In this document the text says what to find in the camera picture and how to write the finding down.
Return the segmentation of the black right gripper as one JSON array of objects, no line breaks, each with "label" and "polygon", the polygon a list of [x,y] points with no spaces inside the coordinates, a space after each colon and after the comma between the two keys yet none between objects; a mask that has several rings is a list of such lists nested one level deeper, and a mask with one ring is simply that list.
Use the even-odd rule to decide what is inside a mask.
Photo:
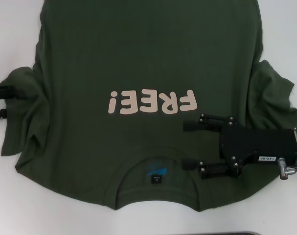
[{"label": "black right gripper", "polygon": [[223,162],[207,164],[183,159],[183,170],[197,170],[201,179],[239,176],[248,164],[279,165],[297,171],[297,129],[249,129],[231,117],[201,114],[185,120],[184,132],[213,131],[219,135],[219,154]]}]

